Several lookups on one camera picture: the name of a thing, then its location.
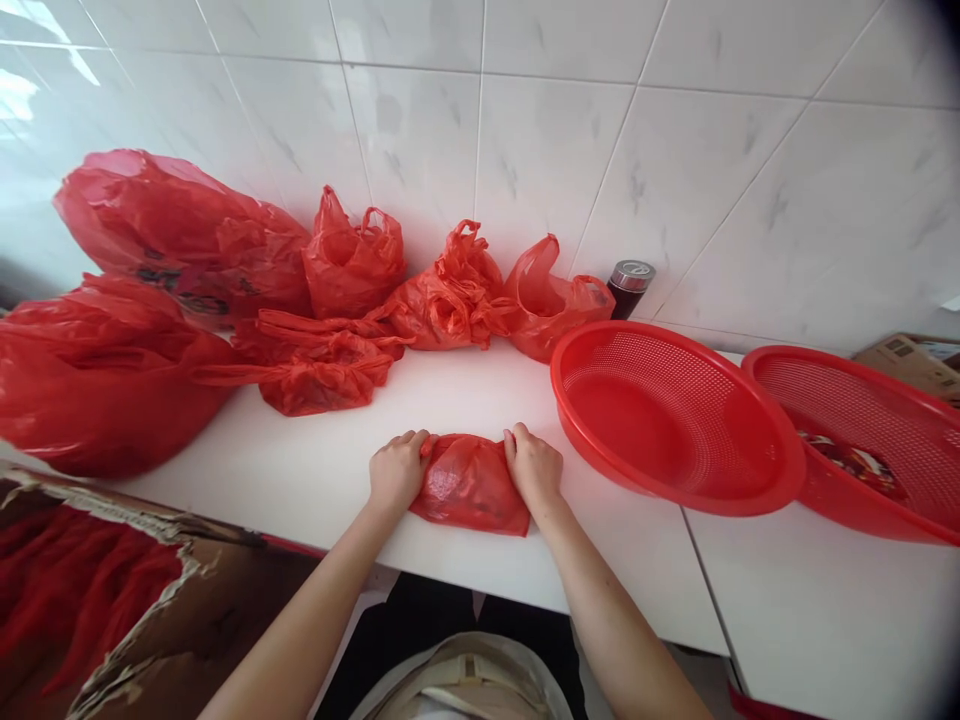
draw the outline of beige garment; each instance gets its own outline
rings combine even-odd
[[[437,705],[493,720],[572,720],[543,660],[518,642],[481,632],[452,638],[388,672],[351,720],[411,720]]]

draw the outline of red plastic bag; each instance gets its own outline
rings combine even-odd
[[[379,225],[372,217],[379,218]],[[353,227],[333,188],[323,188],[313,240],[303,250],[303,266],[318,318],[358,318],[383,304],[403,282],[400,223],[377,208],[367,208]]]
[[[0,658],[35,639],[70,641],[48,695],[103,662],[183,569],[179,546],[67,505],[0,531]]]
[[[63,297],[0,320],[0,437],[68,475],[146,472],[186,447],[230,395],[192,382],[193,368],[234,357],[156,288],[86,275]]]
[[[186,160],[91,153],[53,204],[101,269],[164,289],[204,327],[230,328],[260,308],[311,314],[306,228]]]
[[[524,355],[548,364],[561,337],[584,323],[609,320],[616,304],[602,280],[551,275],[559,256],[560,243],[548,234],[520,256],[504,285],[504,295],[520,306],[508,320],[510,341]]]
[[[441,435],[420,454],[430,462],[412,512],[441,525],[526,536],[530,512],[510,477],[503,442]]]
[[[415,350],[486,350],[491,335],[507,335],[506,316],[516,303],[501,297],[503,278],[479,229],[480,223],[461,221],[433,266],[397,288],[381,309],[400,335],[414,339]]]
[[[194,379],[224,387],[258,383],[269,405],[298,417],[369,405],[409,341],[372,320],[262,310],[256,322],[237,328],[233,342],[252,364],[199,368]]]

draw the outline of dark pants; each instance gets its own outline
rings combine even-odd
[[[502,635],[533,650],[560,685],[573,716],[587,720],[569,617],[488,595],[477,620],[469,590],[407,573],[385,603],[363,613],[316,720],[348,718],[388,671],[471,630]]]

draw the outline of brown cardboard box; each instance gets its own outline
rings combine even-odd
[[[950,355],[950,345],[960,346],[960,341],[900,333],[853,359],[960,408],[960,352]],[[944,359],[938,360],[931,351]]]
[[[194,718],[316,566],[258,536],[19,468],[0,468],[0,528],[66,502],[182,545],[181,577],[85,681],[40,697],[66,652],[0,659],[0,718]]]

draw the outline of dark glass bottle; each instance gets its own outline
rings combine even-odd
[[[652,265],[639,260],[621,260],[613,268],[607,287],[617,301],[612,320],[626,320],[657,274]]]

